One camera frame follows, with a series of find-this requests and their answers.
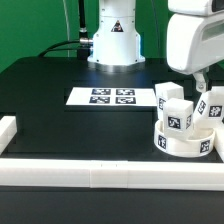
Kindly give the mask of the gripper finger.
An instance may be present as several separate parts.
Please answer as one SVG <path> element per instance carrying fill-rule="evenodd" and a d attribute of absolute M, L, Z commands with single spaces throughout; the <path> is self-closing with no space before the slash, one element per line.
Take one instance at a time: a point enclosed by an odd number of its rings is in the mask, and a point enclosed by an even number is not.
<path fill-rule="evenodd" d="M 193 74 L 196 80 L 196 90 L 198 92 L 204 93 L 208 90 L 208 76 L 206 70 L 200 70 Z"/>

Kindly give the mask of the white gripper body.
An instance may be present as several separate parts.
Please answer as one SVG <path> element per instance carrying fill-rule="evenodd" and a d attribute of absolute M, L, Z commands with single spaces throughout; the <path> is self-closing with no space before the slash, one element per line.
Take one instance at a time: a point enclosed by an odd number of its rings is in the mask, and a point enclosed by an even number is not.
<path fill-rule="evenodd" d="M 168 0 L 167 62 L 192 74 L 224 60 L 224 0 Z"/>

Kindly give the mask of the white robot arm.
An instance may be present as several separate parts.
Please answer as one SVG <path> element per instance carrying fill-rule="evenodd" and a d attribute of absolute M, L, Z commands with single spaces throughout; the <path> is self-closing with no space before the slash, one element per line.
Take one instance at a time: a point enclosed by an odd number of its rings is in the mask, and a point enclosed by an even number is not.
<path fill-rule="evenodd" d="M 88 63 L 107 72 L 127 71 L 145 62 L 135 29 L 136 0 L 99 0 L 99 28 Z M 224 0 L 168 0 L 169 67 L 192 75 L 199 92 L 208 90 L 208 67 L 224 60 Z"/>

